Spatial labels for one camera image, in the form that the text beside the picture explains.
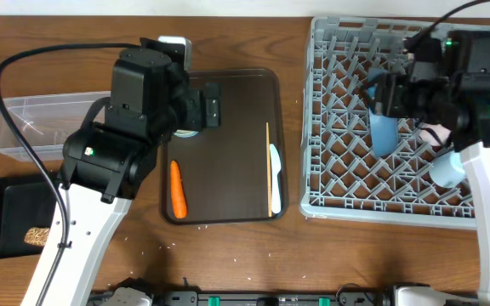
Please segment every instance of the green tape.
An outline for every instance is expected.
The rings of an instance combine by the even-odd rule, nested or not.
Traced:
[[[328,297],[319,298],[319,306],[330,306],[330,298]]]
[[[208,306],[220,306],[220,297],[210,297]]]

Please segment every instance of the orange carrot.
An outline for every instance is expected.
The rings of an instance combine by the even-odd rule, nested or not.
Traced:
[[[171,161],[171,202],[174,207],[174,215],[176,218],[185,218],[188,213],[186,210],[185,191],[183,190],[183,182],[180,177],[179,164],[176,161]]]

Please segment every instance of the white wall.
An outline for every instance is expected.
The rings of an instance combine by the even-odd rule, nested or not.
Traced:
[[[0,0],[0,14],[441,16],[469,0]],[[490,17],[490,3],[460,17]]]

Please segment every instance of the dark brown tray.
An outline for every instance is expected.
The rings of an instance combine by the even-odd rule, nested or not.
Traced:
[[[288,205],[287,175],[277,76],[266,69],[191,73],[191,86],[221,88],[221,126],[162,148],[162,215],[172,224],[216,224],[280,218]],[[268,217],[265,123],[282,162],[282,210]],[[188,215],[174,216],[169,163],[179,163]]]

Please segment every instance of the transparent bin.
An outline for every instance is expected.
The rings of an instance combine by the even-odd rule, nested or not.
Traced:
[[[401,119],[396,151],[375,158],[368,110],[353,94],[370,68],[405,73],[409,62],[402,39],[430,24],[339,16],[311,22],[300,146],[300,211],[306,217],[476,228],[467,180],[446,189],[430,179],[431,162],[447,150],[419,141],[414,122]],[[443,40],[452,29],[490,31],[490,26],[436,29],[433,35]]]
[[[67,137],[77,131],[91,104],[111,92],[65,93],[4,99],[14,123],[43,161],[63,159]],[[95,118],[104,121],[101,111]],[[0,112],[0,153],[20,162],[31,158],[18,143]]]

